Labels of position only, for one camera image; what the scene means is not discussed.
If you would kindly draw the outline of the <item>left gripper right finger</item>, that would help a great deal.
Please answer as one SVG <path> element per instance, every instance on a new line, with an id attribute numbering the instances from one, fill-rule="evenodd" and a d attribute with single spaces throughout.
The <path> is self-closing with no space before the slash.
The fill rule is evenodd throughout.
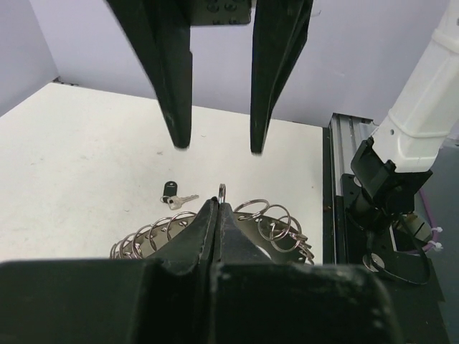
<path id="1" fill-rule="evenodd" d="M 225 239 L 240 234 L 219 206 L 220 261 L 211 269 L 212 343 L 403 343 L 384 285 L 361 267 L 243 262 Z"/>

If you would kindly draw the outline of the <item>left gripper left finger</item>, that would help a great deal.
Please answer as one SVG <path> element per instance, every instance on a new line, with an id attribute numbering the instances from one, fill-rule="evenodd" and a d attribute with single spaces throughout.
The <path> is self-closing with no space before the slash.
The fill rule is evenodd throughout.
<path id="1" fill-rule="evenodd" d="M 219 205 L 149 259 L 1 265 L 3 343 L 212 343 L 209 268 Z"/>

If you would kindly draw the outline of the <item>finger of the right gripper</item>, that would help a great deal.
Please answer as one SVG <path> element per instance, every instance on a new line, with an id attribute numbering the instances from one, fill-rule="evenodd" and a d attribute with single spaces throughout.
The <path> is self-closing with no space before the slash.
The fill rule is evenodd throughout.
<path id="1" fill-rule="evenodd" d="M 190 23 L 180 1 L 109 1 L 151 83 L 174 146 L 191 140 Z"/>
<path id="2" fill-rule="evenodd" d="M 308 39 L 312 1 L 258 1 L 252 34 L 250 150 L 263 152 L 274 107 Z"/>

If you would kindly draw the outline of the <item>white disc wire keyring holder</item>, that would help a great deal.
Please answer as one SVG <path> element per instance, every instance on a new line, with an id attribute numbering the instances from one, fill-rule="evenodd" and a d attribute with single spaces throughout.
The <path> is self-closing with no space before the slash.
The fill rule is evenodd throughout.
<path id="1" fill-rule="evenodd" d="M 110 248 L 111 259 L 152 256 L 195 220 L 193 211 L 162 217 L 127 234 Z M 300 222 L 280 204 L 266 199 L 241 203 L 231 214 L 218 215 L 213 234 L 215 259 L 270 261 L 314 265 L 315 256 Z"/>

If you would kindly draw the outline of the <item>black tag key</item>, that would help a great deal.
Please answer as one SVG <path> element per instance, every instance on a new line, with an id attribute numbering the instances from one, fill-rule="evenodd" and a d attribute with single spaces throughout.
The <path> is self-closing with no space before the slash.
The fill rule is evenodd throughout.
<path id="1" fill-rule="evenodd" d="M 198 199 L 197 194 L 191 196 L 178 196 L 178 184 L 175 181 L 167 181 L 164 184 L 163 194 L 160 202 L 166 204 L 171 210 L 180 209 L 185 203 Z"/>

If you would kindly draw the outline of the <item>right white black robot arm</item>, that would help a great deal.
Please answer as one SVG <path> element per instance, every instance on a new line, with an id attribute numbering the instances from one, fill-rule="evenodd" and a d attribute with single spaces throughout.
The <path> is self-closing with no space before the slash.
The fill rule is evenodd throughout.
<path id="1" fill-rule="evenodd" d="M 263 152 L 273 109 L 308 38 L 311 1 L 109 1 L 141 63 L 174 146 L 191 140 L 190 29 L 253 24 L 250 149 Z M 411 212 L 458 121 L 458 3 L 451 1 L 382 123 L 357 149 L 353 222 L 376 229 Z"/>

